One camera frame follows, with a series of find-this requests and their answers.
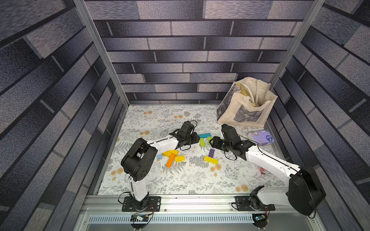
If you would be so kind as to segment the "teal block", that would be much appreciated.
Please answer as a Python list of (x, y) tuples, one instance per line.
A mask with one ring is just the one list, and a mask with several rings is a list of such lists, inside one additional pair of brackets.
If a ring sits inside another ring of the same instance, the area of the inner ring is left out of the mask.
[(204, 134), (199, 134), (198, 135), (201, 139), (206, 139), (208, 137), (211, 137), (211, 134), (210, 133), (204, 133)]

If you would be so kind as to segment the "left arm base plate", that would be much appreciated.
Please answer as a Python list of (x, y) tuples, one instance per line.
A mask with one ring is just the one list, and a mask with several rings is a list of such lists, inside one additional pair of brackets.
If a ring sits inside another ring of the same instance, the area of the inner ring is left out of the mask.
[(131, 196), (126, 196), (122, 202), (122, 212), (139, 212), (147, 209), (148, 211), (159, 212), (161, 208), (160, 196), (149, 196), (141, 202)]

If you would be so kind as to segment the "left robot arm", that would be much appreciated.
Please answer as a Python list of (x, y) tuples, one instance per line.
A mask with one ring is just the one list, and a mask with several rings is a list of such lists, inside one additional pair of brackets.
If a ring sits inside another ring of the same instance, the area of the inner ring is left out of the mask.
[(121, 161), (121, 166), (124, 172), (129, 175), (130, 196), (135, 202), (145, 204), (149, 197), (145, 178), (158, 154), (199, 142), (200, 137), (195, 132), (196, 125), (193, 122), (193, 120), (184, 122), (180, 129), (176, 129), (158, 140), (147, 141), (138, 138), (128, 150)]

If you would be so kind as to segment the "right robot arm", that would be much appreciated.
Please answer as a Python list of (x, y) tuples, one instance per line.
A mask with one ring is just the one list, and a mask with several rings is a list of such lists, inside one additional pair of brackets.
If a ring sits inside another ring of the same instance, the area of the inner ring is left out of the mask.
[(263, 152), (259, 143), (240, 136), (232, 126), (223, 124), (223, 137), (213, 137), (212, 148), (232, 152), (235, 157), (254, 163), (284, 182), (283, 187), (258, 186), (249, 195), (250, 207), (259, 211), (268, 205), (290, 206), (300, 214), (310, 216), (325, 199), (324, 188), (312, 167), (301, 167), (270, 153)]

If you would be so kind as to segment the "purple block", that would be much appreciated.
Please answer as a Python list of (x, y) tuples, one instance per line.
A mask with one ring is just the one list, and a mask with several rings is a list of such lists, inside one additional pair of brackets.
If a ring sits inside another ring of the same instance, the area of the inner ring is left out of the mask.
[(214, 150), (214, 149), (211, 149), (211, 150), (209, 151), (208, 157), (213, 158), (213, 157), (214, 157), (214, 152), (215, 152), (215, 150)]

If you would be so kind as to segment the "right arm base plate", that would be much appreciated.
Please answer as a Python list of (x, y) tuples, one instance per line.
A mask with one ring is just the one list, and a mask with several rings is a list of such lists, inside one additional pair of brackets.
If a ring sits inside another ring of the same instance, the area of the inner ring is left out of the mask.
[(235, 196), (235, 202), (231, 206), (237, 211), (275, 211), (274, 205), (263, 205), (260, 201), (249, 196)]

